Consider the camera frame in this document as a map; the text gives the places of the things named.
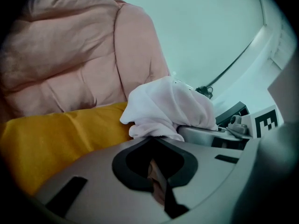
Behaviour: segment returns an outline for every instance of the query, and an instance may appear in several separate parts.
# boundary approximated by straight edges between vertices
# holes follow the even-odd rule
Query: white panel
[[[263,25],[259,0],[125,0],[151,16],[175,78],[207,85],[248,46]]]

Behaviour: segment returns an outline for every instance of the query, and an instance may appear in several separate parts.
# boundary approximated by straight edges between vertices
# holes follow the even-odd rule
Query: yellow fabric
[[[119,120],[127,103],[13,119],[0,125],[0,152],[16,183],[34,194],[79,157],[131,138]]]

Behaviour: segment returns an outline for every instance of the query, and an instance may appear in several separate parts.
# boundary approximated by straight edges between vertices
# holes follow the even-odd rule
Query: white towel
[[[121,123],[135,122],[129,130],[134,139],[166,136],[184,141],[176,131],[179,125],[217,130],[212,102],[197,91],[191,91],[172,77],[142,84],[128,98]]]

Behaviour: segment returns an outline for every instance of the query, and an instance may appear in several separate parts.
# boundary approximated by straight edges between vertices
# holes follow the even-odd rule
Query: yellow cloth
[[[0,125],[0,152],[19,187],[30,195],[79,157],[131,138],[120,117],[127,103],[13,119]]]

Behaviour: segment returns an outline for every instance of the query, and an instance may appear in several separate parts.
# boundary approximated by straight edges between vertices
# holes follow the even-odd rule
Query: pink comforter
[[[148,15],[121,0],[29,0],[0,57],[0,121],[127,101],[169,75]]]

